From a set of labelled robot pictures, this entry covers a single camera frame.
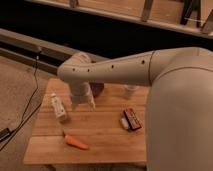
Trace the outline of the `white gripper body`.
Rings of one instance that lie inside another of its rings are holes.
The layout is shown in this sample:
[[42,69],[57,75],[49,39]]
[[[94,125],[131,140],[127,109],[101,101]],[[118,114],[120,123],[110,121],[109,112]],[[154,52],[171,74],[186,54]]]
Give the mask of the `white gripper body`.
[[69,89],[73,103],[87,103],[92,99],[91,88],[88,83],[72,83],[69,85]]

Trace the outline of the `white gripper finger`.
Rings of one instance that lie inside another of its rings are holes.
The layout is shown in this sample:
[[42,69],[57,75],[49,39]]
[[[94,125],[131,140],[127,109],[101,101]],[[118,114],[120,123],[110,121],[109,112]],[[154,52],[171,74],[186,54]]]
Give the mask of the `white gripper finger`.
[[71,104],[72,111],[75,111],[77,107],[78,107],[78,103],[75,101],[74,102],[72,101],[72,104]]
[[95,101],[93,97],[89,98],[87,103],[93,110],[95,109],[96,106],[95,106]]

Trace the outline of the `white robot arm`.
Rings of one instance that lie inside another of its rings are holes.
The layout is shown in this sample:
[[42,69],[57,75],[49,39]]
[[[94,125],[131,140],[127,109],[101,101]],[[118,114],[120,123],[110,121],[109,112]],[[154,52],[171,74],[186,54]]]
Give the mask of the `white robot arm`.
[[172,48],[96,63],[78,52],[57,76],[75,104],[92,98],[91,82],[148,86],[147,170],[213,171],[213,51]]

